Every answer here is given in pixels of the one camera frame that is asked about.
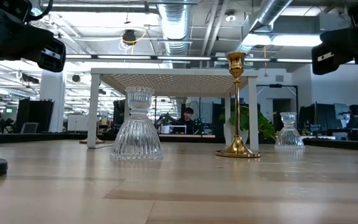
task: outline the green leaves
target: green leaves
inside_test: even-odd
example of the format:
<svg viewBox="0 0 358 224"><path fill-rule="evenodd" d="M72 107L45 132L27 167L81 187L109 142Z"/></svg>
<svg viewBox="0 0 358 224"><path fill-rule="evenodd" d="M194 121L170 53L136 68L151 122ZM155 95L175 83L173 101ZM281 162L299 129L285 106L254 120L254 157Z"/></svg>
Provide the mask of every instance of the green leaves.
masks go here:
<svg viewBox="0 0 358 224"><path fill-rule="evenodd" d="M231 116L229 118L229 122L231 125L236 125L236 118L235 118L234 108L232 108ZM224 114L221 114L219 117L220 120L224 120ZM259 132L262 133L264 138L275 138L275 128L270 121L265 118L265 116L258 111L258 125L259 125ZM240 107L240 130L246 131L249 130L249 109L247 106Z"/></svg>

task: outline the candlestick base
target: candlestick base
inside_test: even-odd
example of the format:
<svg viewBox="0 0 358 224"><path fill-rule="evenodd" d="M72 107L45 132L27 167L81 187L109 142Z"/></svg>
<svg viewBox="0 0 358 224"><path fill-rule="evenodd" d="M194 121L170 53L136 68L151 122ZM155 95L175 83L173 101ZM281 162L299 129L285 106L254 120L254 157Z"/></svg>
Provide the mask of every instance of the candlestick base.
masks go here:
<svg viewBox="0 0 358 224"><path fill-rule="evenodd" d="M236 158L259 158L259 152L252 152L242 142L240 136L234 136L232 144L225 150L216 151L215 155L224 157L236 157Z"/></svg>

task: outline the white column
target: white column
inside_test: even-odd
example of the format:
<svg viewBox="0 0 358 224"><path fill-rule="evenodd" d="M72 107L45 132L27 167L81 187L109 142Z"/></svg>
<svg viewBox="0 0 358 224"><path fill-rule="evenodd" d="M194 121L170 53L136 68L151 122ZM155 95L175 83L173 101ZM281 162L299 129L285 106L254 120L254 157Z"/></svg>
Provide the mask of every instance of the white column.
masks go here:
<svg viewBox="0 0 358 224"><path fill-rule="evenodd" d="M89 101L88 118L88 149L96 148L96 124L98 122L99 81L100 75L92 74L91 99Z"/></svg>
<svg viewBox="0 0 358 224"><path fill-rule="evenodd" d="M53 73L42 70L40 100L52 100L54 102L49 125L50 132L63 131L66 79L67 75L63 72Z"/></svg>
<svg viewBox="0 0 358 224"><path fill-rule="evenodd" d="M224 119L225 119L225 123L228 124L229 123L229 118L231 115L231 111L230 111L230 93L226 93L224 95Z"/></svg>
<svg viewBox="0 0 358 224"><path fill-rule="evenodd" d="M126 120L130 115L130 108L128 106L128 96L125 95L125 110L124 110L124 120Z"/></svg>
<svg viewBox="0 0 358 224"><path fill-rule="evenodd" d="M224 95L224 119L225 119L225 121L224 121L223 131L224 131L224 139L225 139L227 146L230 146L233 141L233 135L231 133L232 127L231 127L231 124L229 123L229 119L231 116L230 99L231 99L230 93L226 93Z"/></svg>
<svg viewBox="0 0 358 224"><path fill-rule="evenodd" d="M249 136L250 150L259 152L258 139L258 103L257 103L257 77L248 77L248 97L249 97Z"/></svg>

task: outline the wooden table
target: wooden table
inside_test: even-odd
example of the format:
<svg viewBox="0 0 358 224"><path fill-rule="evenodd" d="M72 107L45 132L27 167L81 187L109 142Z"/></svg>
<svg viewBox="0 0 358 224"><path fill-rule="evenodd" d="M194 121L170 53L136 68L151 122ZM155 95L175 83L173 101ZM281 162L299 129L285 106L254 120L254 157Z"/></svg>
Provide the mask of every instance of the wooden table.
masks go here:
<svg viewBox="0 0 358 224"><path fill-rule="evenodd" d="M110 161L78 141L0 144L0 224L358 224L358 151L307 146L257 160L163 143L162 161Z"/></svg>

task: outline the glass candle holder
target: glass candle holder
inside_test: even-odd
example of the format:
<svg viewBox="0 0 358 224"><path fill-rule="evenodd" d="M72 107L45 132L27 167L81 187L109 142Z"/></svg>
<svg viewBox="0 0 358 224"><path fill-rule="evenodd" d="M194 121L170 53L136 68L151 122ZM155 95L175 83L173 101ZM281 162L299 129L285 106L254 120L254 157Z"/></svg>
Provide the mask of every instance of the glass candle holder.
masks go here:
<svg viewBox="0 0 358 224"><path fill-rule="evenodd" d="M131 115L117 134L110 159L162 159L157 130L147 117L154 90L127 87L125 92Z"/></svg>
<svg viewBox="0 0 358 224"><path fill-rule="evenodd" d="M294 127L296 121L296 112L283 112L280 113L281 120L284 123L284 128L281 129L277 136L275 149L303 149L301 135Z"/></svg>

